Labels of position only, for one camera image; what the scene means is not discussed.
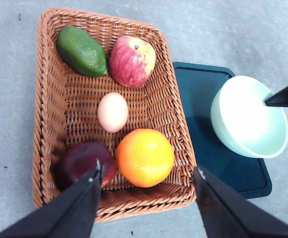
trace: red apple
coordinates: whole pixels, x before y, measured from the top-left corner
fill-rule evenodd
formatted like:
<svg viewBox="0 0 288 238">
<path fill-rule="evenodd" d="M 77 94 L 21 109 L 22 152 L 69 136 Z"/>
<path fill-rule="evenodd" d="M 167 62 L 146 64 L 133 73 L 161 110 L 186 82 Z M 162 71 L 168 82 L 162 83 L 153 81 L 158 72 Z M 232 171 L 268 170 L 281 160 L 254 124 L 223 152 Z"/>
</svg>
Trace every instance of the red apple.
<svg viewBox="0 0 288 238">
<path fill-rule="evenodd" d="M 113 179 L 117 164 L 110 151 L 97 140 L 85 140 L 71 147 L 55 166 L 56 185 L 65 190 L 97 165 L 99 160 L 103 167 L 102 187 Z"/>
<path fill-rule="evenodd" d="M 109 59 L 111 76 L 128 87 L 139 87 L 148 80 L 155 66 L 152 45 L 140 38 L 122 36 L 115 42 Z"/>
</svg>

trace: plastic tray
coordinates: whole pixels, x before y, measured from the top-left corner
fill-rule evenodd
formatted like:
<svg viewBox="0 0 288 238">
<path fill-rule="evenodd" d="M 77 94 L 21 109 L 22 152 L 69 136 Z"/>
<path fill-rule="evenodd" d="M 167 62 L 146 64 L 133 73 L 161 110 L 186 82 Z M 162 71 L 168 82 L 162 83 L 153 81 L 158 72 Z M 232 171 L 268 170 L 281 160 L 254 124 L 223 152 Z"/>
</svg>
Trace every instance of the plastic tray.
<svg viewBox="0 0 288 238">
<path fill-rule="evenodd" d="M 234 73 L 224 67 L 174 62 L 197 163 L 246 199 L 268 196 L 272 183 L 263 159 L 238 155 L 217 138 L 210 119 L 213 98 Z"/>
</svg>

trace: woven basket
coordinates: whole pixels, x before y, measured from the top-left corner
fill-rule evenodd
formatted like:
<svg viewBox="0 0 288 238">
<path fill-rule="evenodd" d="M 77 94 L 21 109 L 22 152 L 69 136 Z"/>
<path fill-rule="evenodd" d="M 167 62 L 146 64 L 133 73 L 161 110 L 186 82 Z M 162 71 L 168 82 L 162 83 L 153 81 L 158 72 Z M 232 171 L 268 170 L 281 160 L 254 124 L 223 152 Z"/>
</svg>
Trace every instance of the woven basket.
<svg viewBox="0 0 288 238">
<path fill-rule="evenodd" d="M 137 36 L 156 51 L 156 65 L 140 88 L 116 83 L 110 74 L 86 77 L 63 63 L 56 39 L 61 28 L 74 25 L 86 30 L 110 51 L 120 36 Z M 129 105 L 126 126 L 117 133 L 105 132 L 96 117 L 97 104 L 109 92 L 118 92 Z M 75 143 L 95 138 L 114 155 L 121 139 L 137 128 L 161 131 L 172 144 L 175 163 L 170 175 L 151 188 L 139 188 L 120 173 L 101 191 L 95 222 L 187 206 L 195 198 L 192 181 L 196 165 L 174 69 L 163 34 L 144 22 L 68 8 L 43 12 L 37 32 L 37 86 L 33 151 L 33 200 L 36 208 L 60 192 L 52 176 L 58 159 Z"/>
</svg>

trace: concrete floor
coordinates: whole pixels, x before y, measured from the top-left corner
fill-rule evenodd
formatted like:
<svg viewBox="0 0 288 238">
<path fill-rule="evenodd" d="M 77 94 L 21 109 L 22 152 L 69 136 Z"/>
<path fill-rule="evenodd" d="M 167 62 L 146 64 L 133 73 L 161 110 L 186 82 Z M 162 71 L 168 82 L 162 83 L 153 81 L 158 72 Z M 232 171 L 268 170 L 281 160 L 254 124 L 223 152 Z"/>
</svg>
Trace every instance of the concrete floor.
<svg viewBox="0 0 288 238">
<path fill-rule="evenodd" d="M 151 23 L 165 34 L 173 61 L 225 66 L 273 92 L 288 85 L 288 0 L 0 0 L 0 230 L 34 210 L 36 24 L 52 6 Z M 265 162 L 272 193 L 251 202 L 288 223 L 288 146 Z M 131 231 L 137 238 L 206 237 L 196 204 L 96 224 L 91 237 L 124 238 Z"/>
</svg>

